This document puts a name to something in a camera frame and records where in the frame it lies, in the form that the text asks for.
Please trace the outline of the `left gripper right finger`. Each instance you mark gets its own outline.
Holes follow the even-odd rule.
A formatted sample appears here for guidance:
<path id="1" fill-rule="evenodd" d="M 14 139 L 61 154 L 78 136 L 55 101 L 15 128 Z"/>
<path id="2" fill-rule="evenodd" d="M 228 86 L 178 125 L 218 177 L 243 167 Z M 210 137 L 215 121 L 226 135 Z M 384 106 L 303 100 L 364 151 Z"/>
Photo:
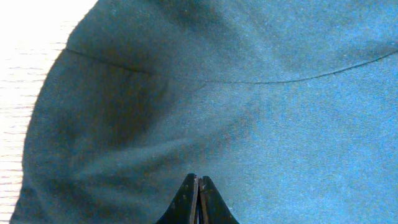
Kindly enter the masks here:
<path id="1" fill-rule="evenodd" d="M 208 176 L 199 179 L 198 223 L 239 224 Z"/>

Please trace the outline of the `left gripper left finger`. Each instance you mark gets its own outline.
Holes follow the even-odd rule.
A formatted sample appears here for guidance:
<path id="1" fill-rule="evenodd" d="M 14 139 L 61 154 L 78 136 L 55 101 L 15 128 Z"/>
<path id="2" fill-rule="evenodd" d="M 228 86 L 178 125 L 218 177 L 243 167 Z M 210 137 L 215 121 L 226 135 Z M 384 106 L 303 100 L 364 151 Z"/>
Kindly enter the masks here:
<path id="1" fill-rule="evenodd" d="M 188 174 L 156 224 L 194 224 L 197 219 L 198 177 Z"/>

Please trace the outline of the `black t-shirt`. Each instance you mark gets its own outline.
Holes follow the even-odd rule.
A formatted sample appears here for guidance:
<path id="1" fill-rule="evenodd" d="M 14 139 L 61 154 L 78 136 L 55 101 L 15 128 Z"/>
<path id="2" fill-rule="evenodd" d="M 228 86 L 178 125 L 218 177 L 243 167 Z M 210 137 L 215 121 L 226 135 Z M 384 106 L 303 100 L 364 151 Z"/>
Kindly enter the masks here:
<path id="1" fill-rule="evenodd" d="M 12 223 L 397 222 L 397 2 L 98 1 L 25 137 Z"/>

